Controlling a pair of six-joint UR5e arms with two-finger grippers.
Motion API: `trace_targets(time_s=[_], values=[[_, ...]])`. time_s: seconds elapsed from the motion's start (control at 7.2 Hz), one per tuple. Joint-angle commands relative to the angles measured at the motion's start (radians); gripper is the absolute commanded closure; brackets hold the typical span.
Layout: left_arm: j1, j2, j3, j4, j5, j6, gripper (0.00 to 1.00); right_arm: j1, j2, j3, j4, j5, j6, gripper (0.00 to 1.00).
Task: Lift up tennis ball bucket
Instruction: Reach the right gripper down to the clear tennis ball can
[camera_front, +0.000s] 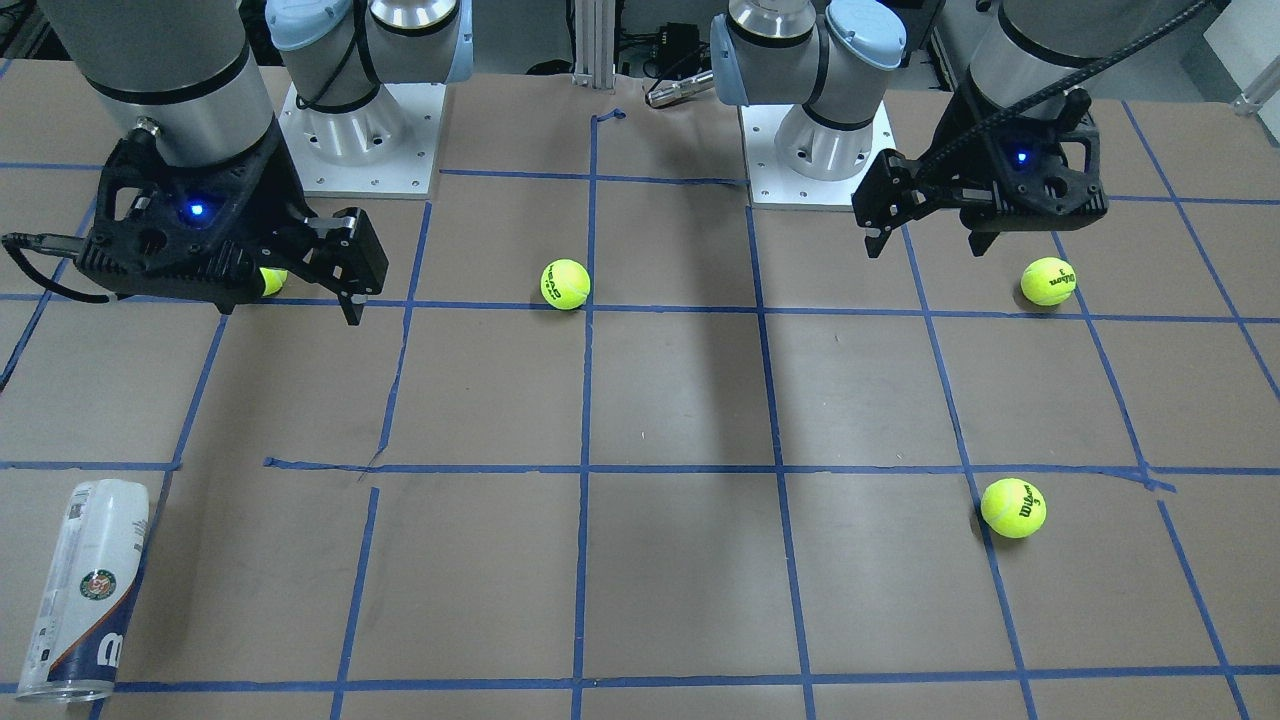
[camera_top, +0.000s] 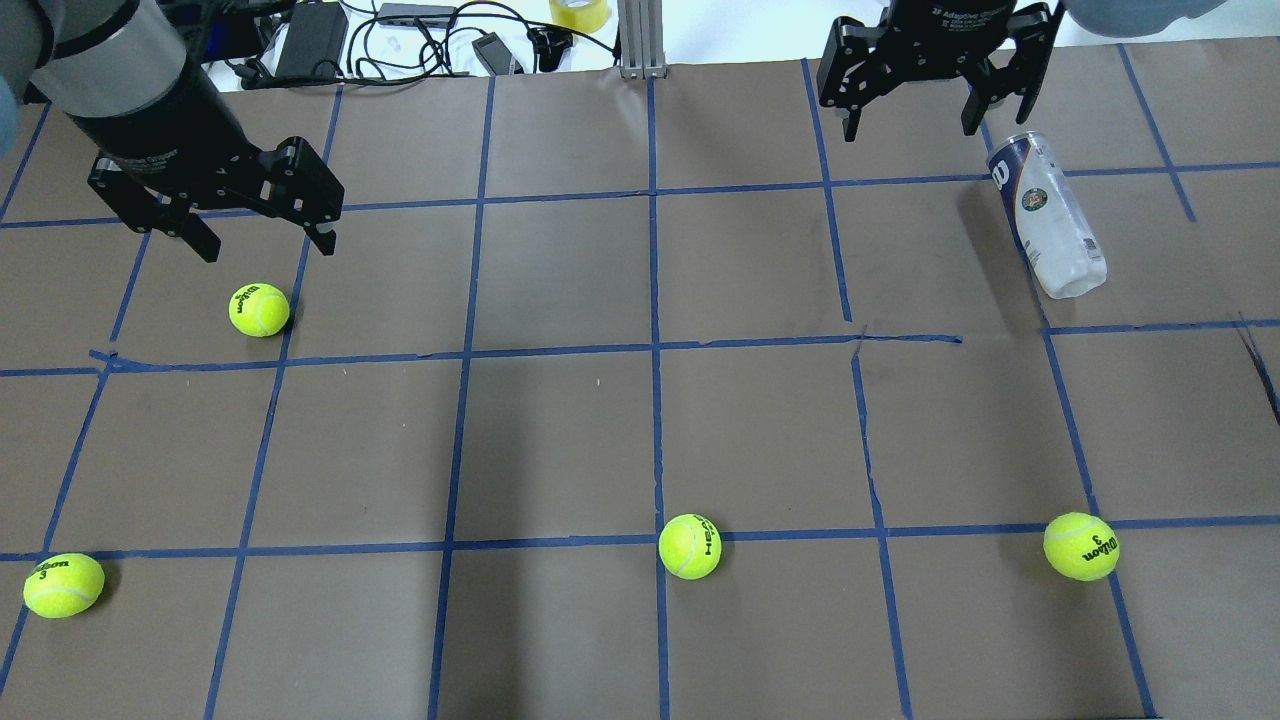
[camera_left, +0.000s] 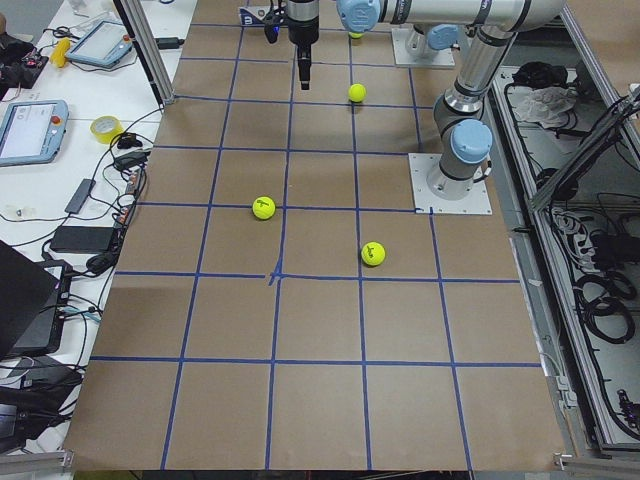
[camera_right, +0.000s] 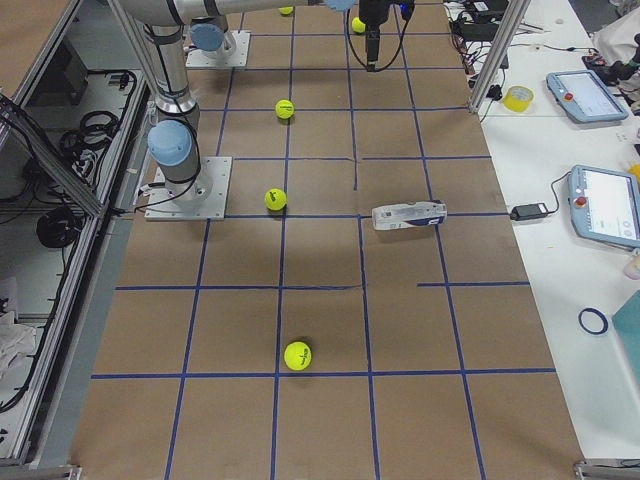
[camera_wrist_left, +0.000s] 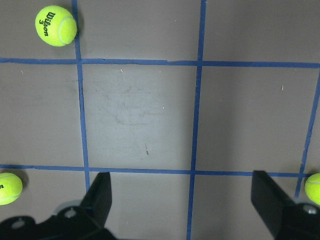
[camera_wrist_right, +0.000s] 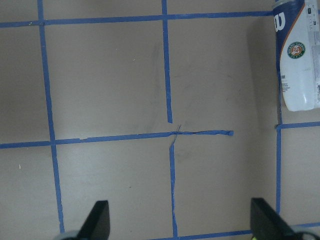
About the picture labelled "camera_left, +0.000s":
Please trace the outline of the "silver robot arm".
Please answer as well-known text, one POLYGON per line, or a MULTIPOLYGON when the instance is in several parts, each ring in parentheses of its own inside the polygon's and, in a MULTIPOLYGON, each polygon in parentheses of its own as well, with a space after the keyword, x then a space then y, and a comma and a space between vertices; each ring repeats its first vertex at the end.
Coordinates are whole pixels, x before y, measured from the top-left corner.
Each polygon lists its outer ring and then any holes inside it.
POLYGON ((412 57, 426 58, 450 49, 457 41, 458 26, 455 24, 414 24, 405 48, 412 57))
POLYGON ((475 29, 467 60, 451 88, 434 107, 443 154, 428 174, 443 194, 471 188, 478 166, 491 150, 491 131, 480 121, 485 94, 518 33, 543 26, 563 1, 338 1, 344 28, 364 33, 378 23, 454 24, 475 29))

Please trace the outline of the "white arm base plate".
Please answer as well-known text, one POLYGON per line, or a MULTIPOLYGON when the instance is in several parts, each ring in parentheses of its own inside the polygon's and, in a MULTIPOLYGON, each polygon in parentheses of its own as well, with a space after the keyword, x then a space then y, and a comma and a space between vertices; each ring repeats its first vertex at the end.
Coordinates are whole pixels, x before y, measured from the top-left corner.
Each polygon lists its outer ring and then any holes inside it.
POLYGON ((414 210, 418 214, 491 215, 486 182, 478 166, 471 179, 453 180, 440 169, 440 154, 410 153, 414 210))
POLYGON ((452 47, 458 40, 458 27, 453 24, 416 24, 391 31, 394 58, 400 67, 453 69, 452 47))

